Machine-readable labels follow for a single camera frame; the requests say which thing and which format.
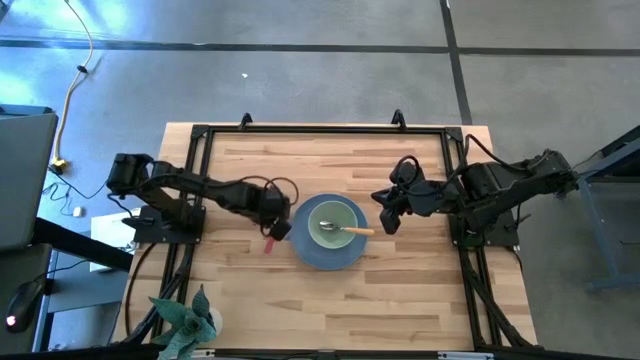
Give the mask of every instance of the green plant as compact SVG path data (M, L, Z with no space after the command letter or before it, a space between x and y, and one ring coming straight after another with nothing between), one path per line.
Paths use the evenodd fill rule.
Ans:
M167 346L158 360L169 360L174 356L178 360L190 359L198 344L216 338L216 328L209 313L209 300L202 285L193 297L191 308L172 300L149 300L155 305L158 314L171 324L171 330L151 339L154 344Z

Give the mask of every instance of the red object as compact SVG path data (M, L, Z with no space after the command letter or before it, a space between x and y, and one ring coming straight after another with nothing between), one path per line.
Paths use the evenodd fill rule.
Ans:
M273 243L276 242L274 238L271 236L267 237L267 244L264 246L264 253L271 254L271 250L273 250Z

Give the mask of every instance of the wooden spoon handle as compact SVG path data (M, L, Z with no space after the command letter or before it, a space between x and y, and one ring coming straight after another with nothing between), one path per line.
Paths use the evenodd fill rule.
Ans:
M342 231L346 231L346 232L350 232L350 233L354 233L354 234L360 234L360 235L375 235L376 232L373 229L363 229L363 228L341 228Z

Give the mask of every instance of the blue plate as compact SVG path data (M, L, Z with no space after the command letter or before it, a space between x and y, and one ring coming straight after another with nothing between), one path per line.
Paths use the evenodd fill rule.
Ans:
M358 218L358 227L367 227L367 219L362 210L353 201L336 194L316 195L300 205L293 216L293 228L288 235L289 241L300 260L320 270L339 270L353 264L364 252L366 235L356 235L345 247L327 249L318 245L309 233L309 215L319 204L325 201L340 201L347 204Z

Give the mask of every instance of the yellow cable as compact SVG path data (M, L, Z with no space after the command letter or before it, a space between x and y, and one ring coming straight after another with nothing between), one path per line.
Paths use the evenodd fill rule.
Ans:
M64 2L67 4L69 9L71 9L71 11L76 15L78 20L80 20L80 24L82 24L82 27L84 28L84 31L87 33L87 37L89 38L89 56L87 56L87 60L85 60L84 64L82 64L82 67L86 68L87 64L89 64L89 61L91 60L91 56L93 56L93 39L91 38L91 33L89 33L89 29L87 29L87 25L84 24L84 21L82 21L82 18L80 17L80 15L78 15L78 13L73 8L73 6L69 4L69 0L64 0ZM62 109L60 126L58 127L58 130L56 131L56 135L53 139L53 158L51 159L51 164L60 168L61 170L65 166L67 166L68 163L60 157L60 138L62 137L62 131L64 130L64 125L67 122L67 114L69 112L69 103L71 102L71 94L73 93L73 90L75 90L76 88L76 85L77 85L76 83L81 73L82 72L78 70L78 72L76 73L76 76L73 78L73 82L71 82L71 85L69 86L69 90L67 90L67 96L64 98L64 107Z

